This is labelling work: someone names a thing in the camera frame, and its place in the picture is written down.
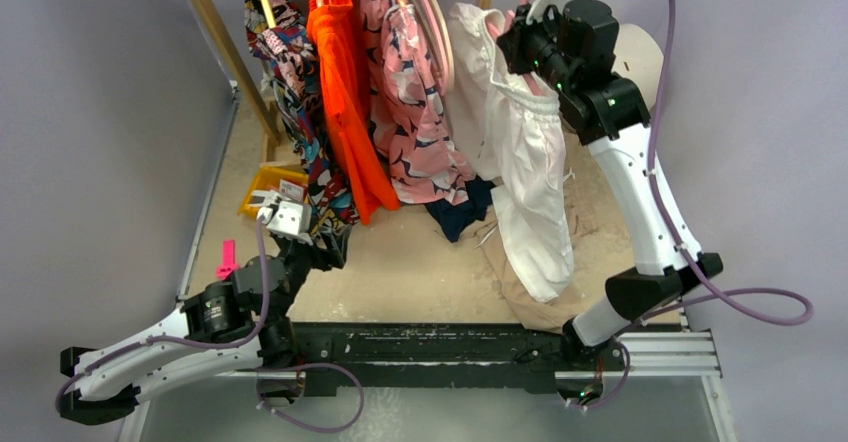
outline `pink hanger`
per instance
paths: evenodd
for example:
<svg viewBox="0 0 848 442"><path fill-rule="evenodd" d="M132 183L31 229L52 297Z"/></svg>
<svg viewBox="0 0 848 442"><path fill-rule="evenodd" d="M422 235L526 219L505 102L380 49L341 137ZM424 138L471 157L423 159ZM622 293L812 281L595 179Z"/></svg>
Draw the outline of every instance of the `pink hanger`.
<svg viewBox="0 0 848 442"><path fill-rule="evenodd" d="M448 52L450 49L447 47L447 43L445 42L445 34L442 33L443 23L440 23L438 17L436 16L436 10L433 7L433 4L430 0L418 0L422 6L424 11L424 16L427 18L427 23L430 25L430 29L433 33L433 37L436 40L431 40L430 44L434 45L433 49L435 50L436 62L438 66L438 85L439 85L439 94L445 95L447 91L453 85L453 72L451 67L451 57L452 53Z"/></svg>
<svg viewBox="0 0 848 442"><path fill-rule="evenodd" d="M519 0L521 5L530 3L530 0ZM512 19L515 18L515 12L512 10L508 10L506 12L506 17L504 18L504 31L509 30L509 27L512 25ZM496 39L501 35L501 31L495 27L495 24L491 22L486 22L486 29L489 31L489 35L492 38ZM533 74L524 74L524 82L527 83L527 88L530 89L530 93L533 95L542 95L542 89L539 88L539 84L536 83L536 79L533 78Z"/></svg>

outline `multicolored patterned garment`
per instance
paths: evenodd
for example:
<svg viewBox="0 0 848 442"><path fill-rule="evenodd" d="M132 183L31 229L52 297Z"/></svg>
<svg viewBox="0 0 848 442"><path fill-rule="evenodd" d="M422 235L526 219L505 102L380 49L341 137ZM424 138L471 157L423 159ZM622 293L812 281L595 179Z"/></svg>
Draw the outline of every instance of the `multicolored patterned garment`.
<svg viewBox="0 0 848 442"><path fill-rule="evenodd" d="M361 0L371 71L371 135L398 198L408 204L468 200L474 170L450 137L424 31L411 5Z"/></svg>
<svg viewBox="0 0 848 442"><path fill-rule="evenodd" d="M321 99L318 56L306 36L306 18L292 0L270 0L277 27L268 28L259 0L244 0L247 41L269 62L286 134L309 175L313 237L339 235L359 220L347 179L335 162Z"/></svg>

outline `dark blue garment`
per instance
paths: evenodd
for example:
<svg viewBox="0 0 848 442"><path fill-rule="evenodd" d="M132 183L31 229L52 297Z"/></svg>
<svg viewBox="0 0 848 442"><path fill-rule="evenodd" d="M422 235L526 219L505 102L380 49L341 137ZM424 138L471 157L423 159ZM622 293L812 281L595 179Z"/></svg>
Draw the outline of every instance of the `dark blue garment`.
<svg viewBox="0 0 848 442"><path fill-rule="evenodd" d="M445 237L451 242L456 242L466 227L473 224L475 220L486 218L486 209L492 205L492 187L494 184L491 182L475 177L474 180L465 183L465 190L468 191L467 201L459 205L451 205L442 199L424 204L424 207L427 207L427 212L442 226Z"/></svg>

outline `pink plastic object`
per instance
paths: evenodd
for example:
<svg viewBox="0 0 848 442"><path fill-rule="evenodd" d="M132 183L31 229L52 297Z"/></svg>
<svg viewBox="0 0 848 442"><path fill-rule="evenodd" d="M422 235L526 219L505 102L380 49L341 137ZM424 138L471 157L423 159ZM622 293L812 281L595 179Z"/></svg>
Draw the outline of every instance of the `pink plastic object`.
<svg viewBox="0 0 848 442"><path fill-rule="evenodd" d="M519 0L521 5L529 3L530 0ZM512 25L512 19L515 18L515 12L509 10L506 13L506 18L504 20L504 31L508 30ZM492 38L496 39L499 35L501 35L501 31L495 27L495 24L491 22L486 22L486 29L489 31L489 35ZM530 89L530 93L533 95L542 95L542 89L539 88L539 84L536 83L536 79L533 78L532 74L524 74L524 82L527 83L527 88Z"/></svg>
<svg viewBox="0 0 848 442"><path fill-rule="evenodd" d="M215 276L224 280L240 266L236 262L236 241L233 239L224 241L224 252L221 255L221 265L215 269Z"/></svg>
<svg viewBox="0 0 848 442"><path fill-rule="evenodd" d="M430 3L430 0L418 1L424 8L424 15L427 17L427 23L430 25L430 28L433 29L433 34L436 38L435 41L430 41L430 43L436 46L436 58L439 62L439 94L445 95L451 79L450 67L448 66L448 48L445 46L445 41L440 29L441 24L439 24L439 21L436 20L436 13L433 9L433 5Z"/></svg>

